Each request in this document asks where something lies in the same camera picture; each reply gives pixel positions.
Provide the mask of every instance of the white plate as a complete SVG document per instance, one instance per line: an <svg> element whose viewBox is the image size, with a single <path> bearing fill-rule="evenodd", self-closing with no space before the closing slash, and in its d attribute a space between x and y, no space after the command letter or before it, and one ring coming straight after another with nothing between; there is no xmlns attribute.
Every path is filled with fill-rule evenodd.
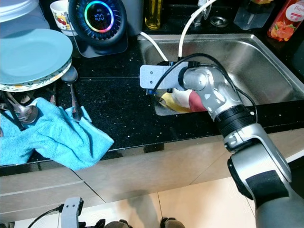
<svg viewBox="0 0 304 228"><path fill-rule="evenodd" d="M46 77L60 69L73 51L71 40L50 29L13 33L0 40L0 83L21 84Z"/></svg>
<svg viewBox="0 0 304 228"><path fill-rule="evenodd" d="M69 59L66 64L63 65L59 70L56 72L43 77L41 79L31 81L31 82L25 82L21 84L15 84L15 85L6 85L6 84L0 84L0 90L6 91L6 92L25 92L30 91L34 89L39 89L41 87L47 86L64 75L69 68L72 65L72 59Z"/></svg>

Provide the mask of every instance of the stainless steel sink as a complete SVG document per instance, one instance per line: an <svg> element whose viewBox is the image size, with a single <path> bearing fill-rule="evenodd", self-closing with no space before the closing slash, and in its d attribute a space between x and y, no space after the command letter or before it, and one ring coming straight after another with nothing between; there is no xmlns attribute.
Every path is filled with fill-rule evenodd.
<svg viewBox="0 0 304 228"><path fill-rule="evenodd" d="M180 35L155 35L170 61L177 60ZM139 38L145 64L162 62L152 44ZM215 57L227 70L237 87L249 94L256 104L270 104L304 99L302 82L254 35L187 35L183 55L206 53ZM207 59L197 58L204 63ZM242 97L245 105L250 101ZM159 115L177 114L155 103Z"/></svg>

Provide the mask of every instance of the red object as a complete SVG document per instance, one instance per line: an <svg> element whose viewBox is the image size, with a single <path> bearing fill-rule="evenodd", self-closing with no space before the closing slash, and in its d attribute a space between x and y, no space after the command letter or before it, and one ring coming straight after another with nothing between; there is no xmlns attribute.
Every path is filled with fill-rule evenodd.
<svg viewBox="0 0 304 228"><path fill-rule="evenodd" d="M205 112L207 109L203 106L200 96L192 91L189 96L189 106L191 111L195 112Z"/></svg>
<svg viewBox="0 0 304 228"><path fill-rule="evenodd" d="M288 41L304 20L304 0L287 0L267 35L280 41Z"/></svg>
<svg viewBox="0 0 304 228"><path fill-rule="evenodd" d="M58 21L59 23L63 24L63 25L66 25L66 24L67 24L67 23L66 23L63 19L61 19L61 18L57 18L57 21Z"/></svg>

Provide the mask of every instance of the oil bottle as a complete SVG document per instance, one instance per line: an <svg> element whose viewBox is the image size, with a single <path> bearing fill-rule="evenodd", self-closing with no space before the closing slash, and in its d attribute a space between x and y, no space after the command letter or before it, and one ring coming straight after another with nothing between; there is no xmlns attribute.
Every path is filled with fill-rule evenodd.
<svg viewBox="0 0 304 228"><path fill-rule="evenodd" d="M162 0L149 0L147 14L144 19L147 27L157 30L161 27Z"/></svg>

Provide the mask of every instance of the robotic arm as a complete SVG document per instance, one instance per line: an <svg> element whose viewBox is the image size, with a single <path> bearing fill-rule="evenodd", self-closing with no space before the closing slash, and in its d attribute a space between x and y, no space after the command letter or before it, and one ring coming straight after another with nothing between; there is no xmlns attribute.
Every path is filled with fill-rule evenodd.
<svg viewBox="0 0 304 228"><path fill-rule="evenodd" d="M143 65L141 86L154 88L153 81L168 68ZM289 184L291 172L286 160L227 83L223 71L216 66L183 63L159 85L162 89L175 87L196 91L217 123L225 147L231 152L228 168L237 189L255 201L256 227L304 227L304 199Z"/></svg>

